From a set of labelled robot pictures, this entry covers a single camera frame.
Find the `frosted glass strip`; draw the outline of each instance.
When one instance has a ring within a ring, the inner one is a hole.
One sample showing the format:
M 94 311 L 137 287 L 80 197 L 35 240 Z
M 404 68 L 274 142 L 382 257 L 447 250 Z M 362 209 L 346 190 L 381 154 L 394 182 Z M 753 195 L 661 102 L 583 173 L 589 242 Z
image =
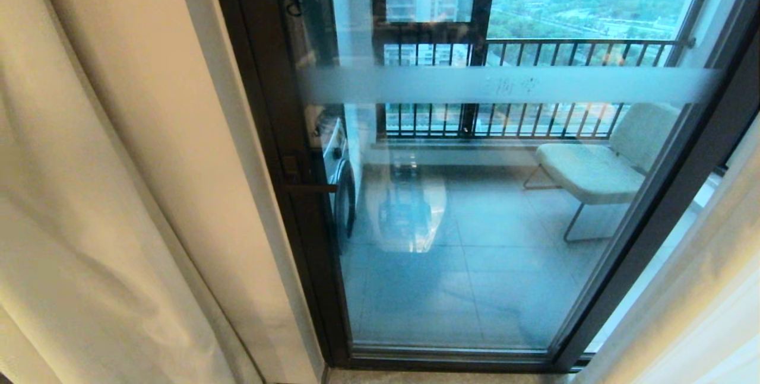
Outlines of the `frosted glass strip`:
M 308 68 L 309 103 L 697 103 L 720 70 L 700 68 Z

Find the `chair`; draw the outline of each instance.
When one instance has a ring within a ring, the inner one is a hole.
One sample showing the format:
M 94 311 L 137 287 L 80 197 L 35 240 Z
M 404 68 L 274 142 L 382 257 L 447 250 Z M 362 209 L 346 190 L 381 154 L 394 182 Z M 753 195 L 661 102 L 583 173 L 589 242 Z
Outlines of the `chair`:
M 610 144 L 542 144 L 536 149 L 538 167 L 523 183 L 524 189 L 562 188 L 578 198 L 575 212 L 563 239 L 568 236 L 586 205 L 627 203 L 644 183 L 679 111 L 659 103 L 635 103 L 615 125 Z M 529 186 L 543 170 L 557 185 Z M 576 239 L 605 240 L 607 237 Z

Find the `balcony railing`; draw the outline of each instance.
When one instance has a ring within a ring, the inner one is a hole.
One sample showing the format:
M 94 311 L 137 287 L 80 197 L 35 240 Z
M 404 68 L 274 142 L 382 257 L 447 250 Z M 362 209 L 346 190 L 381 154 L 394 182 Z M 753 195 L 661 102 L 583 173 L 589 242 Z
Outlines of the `balcony railing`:
M 690 44 L 677 40 L 487 40 L 486 66 L 672 66 Z M 473 46 L 385 44 L 386 65 L 466 66 Z M 386 103 L 378 138 L 606 139 L 624 103 Z

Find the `metal chair leg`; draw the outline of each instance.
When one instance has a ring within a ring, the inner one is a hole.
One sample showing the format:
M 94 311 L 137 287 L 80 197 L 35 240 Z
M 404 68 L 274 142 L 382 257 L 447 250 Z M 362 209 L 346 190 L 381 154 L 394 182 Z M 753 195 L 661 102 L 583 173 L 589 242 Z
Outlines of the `metal chair leg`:
M 533 170 L 533 172 L 530 173 L 530 176 L 527 179 L 525 179 L 525 182 L 523 183 L 523 189 L 560 189 L 560 188 L 562 188 L 562 186 L 558 186 L 558 185 L 553 185 L 553 186 L 527 186 L 527 183 L 529 183 L 530 179 L 532 179 L 539 170 L 543 170 L 543 173 L 546 176 L 548 176 L 549 179 L 551 179 L 551 175 L 549 175 L 548 173 L 546 173 L 546 170 L 544 170 L 544 168 L 539 164 Z
M 581 203 L 580 206 L 578 206 L 578 210 L 575 211 L 575 215 L 573 215 L 572 219 L 570 220 L 570 225 L 568 225 L 568 229 L 565 230 L 565 234 L 562 236 L 562 240 L 565 241 L 565 243 L 570 242 L 598 242 L 601 240 L 610 240 L 610 237 L 589 237 L 586 239 L 575 239 L 570 240 L 568 236 L 570 235 L 570 231 L 572 231 L 573 226 L 575 226 L 575 222 L 578 221 L 578 217 L 581 216 L 581 211 L 583 210 L 583 206 L 586 206 L 585 203 Z

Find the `white wall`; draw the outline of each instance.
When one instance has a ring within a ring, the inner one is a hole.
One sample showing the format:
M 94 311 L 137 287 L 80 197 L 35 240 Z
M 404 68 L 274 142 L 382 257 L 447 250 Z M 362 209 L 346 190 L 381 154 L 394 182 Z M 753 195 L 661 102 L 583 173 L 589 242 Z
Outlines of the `white wall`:
M 214 0 L 52 3 L 264 378 L 318 382 L 323 361 Z

